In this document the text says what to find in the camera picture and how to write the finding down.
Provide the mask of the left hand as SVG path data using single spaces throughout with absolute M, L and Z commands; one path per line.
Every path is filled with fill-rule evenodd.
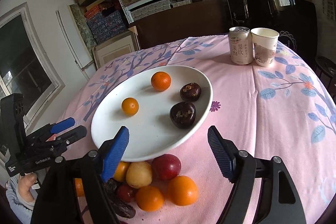
M 19 175 L 18 179 L 18 195 L 26 203 L 32 205 L 35 202 L 33 195 L 30 192 L 31 187 L 36 183 L 37 175 L 29 173 L 24 176 Z

